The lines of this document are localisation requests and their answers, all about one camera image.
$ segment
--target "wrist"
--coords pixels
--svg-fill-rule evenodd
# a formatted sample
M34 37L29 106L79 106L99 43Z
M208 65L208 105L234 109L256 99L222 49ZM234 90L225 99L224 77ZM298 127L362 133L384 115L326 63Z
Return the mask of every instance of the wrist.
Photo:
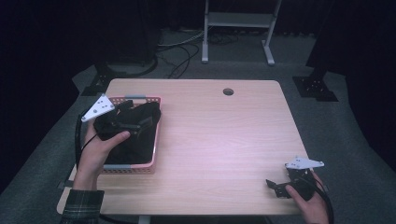
M97 176L77 173L73 181L73 189L97 190L96 182Z

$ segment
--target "white metal frame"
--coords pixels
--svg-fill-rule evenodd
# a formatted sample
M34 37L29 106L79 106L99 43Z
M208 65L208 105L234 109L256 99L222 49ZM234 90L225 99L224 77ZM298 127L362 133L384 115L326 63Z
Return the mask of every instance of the white metal frame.
M205 4L205 27L204 42L202 45L202 63L209 62L209 49L207 43L207 33L209 26L234 26L234 27L257 27L268 28L268 35L262 40L265 56L269 65L275 65L274 57L270 50L270 41L274 32L277 14L282 0L277 0L273 14L247 14L247 13L227 13L209 12L209 0Z

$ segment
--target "human hand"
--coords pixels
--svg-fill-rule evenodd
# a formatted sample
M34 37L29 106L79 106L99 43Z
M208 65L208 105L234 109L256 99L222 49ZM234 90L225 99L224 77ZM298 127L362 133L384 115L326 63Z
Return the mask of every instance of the human hand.
M322 184L321 180L312 172L314 178ZM303 218L307 224L328 224L328 214L326 210L326 203L320 197L320 195L315 192L314 196L309 200L304 200L300 194L290 185L286 186L286 191L291 196L291 198L297 203L303 214Z
M95 135L96 130L93 128L93 120L90 120L85 135L85 143L90 139L92 140L82 151L73 189L96 190L97 178L102 173L108 153L113 147L128 139L131 134L129 132L118 133L106 141L102 141Z

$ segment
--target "flannel shirt cuff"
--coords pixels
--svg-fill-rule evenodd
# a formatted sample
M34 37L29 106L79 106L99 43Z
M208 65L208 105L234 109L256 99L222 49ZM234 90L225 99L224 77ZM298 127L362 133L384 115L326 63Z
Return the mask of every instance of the flannel shirt cuff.
M61 223L97 223L104 195L102 190L71 189Z

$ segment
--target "black wire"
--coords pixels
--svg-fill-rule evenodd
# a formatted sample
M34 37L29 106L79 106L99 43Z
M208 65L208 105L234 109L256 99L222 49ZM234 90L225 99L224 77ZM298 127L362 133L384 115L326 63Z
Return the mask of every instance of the black wire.
M324 192L324 190L321 190L320 188L318 188L318 186L313 185L311 182L309 182L308 180L304 179L303 177L298 177L298 179L303 180L309 187L314 189L317 192L317 194L323 199L323 201L326 203L327 216L328 216L328 219L329 219L329 224L333 224L334 223L334 212L332 210L332 202L330 201L330 198L326 194L326 192Z
M190 52L186 48L184 48L183 46L195 47L195 52L191 55ZM185 43L185 44L175 45L173 47L166 47L166 48L158 49L158 52L166 51L166 50L169 50L169 49L183 49L188 55L188 58L186 60L181 62L179 65L174 66L174 68L172 69L171 73L169 75L165 76L167 78L181 78L181 76L186 72L187 68L189 67L191 58L194 57L199 52L199 48L196 45L194 45L194 44ZM182 66L184 63L187 63L187 64L184 67L183 71L178 76L176 76L177 69L180 66Z
M188 32L185 32L185 31L177 31L177 32L184 33L184 34L188 33ZM188 40L184 40L184 41L182 41L180 43L171 44L171 45L158 45L157 52L166 51L166 50L169 50L169 49L174 49L174 48L177 48L177 47L183 46L183 45L199 44L199 43L201 43L203 41L203 38L202 38L203 35L204 35L204 32L201 31L201 32L199 32L199 34L193 35L192 38L188 39L189 41Z
M154 58L153 58L153 65L152 65L149 69L147 69L146 71L143 71L143 72L140 72L140 73L132 73L132 74L126 73L125 75L116 75L116 78L133 78L133 77L141 77L141 76L143 76L143 75L145 75L145 74L148 74L148 73L154 71L154 69L157 67L157 65L158 65L158 58L157 58L156 55L154 55Z
M233 34L231 36L235 37L235 39L232 39L230 35L227 34L213 34L209 36L208 42L211 45L218 45L218 46L225 46L238 42L239 40L238 35Z
M170 63L167 59L165 59L165 57L162 54L157 55L157 57L162 59L166 64L172 66L172 70L177 67L177 65L175 65L174 63Z
M78 115L76 122L76 130L75 130L75 159L76 159L76 168L78 168L79 159L81 159L81 126L82 126L82 117L90 110L89 108L84 109L81 114Z
M84 147L82 147L81 152L84 150L84 148L93 140L93 138L95 138L98 134L96 133L90 140L88 140L88 142L84 145Z
M326 189L323 187L323 185L319 181L317 181L316 179L315 179L315 181L320 185L320 187L322 188L323 193L325 193L327 195Z

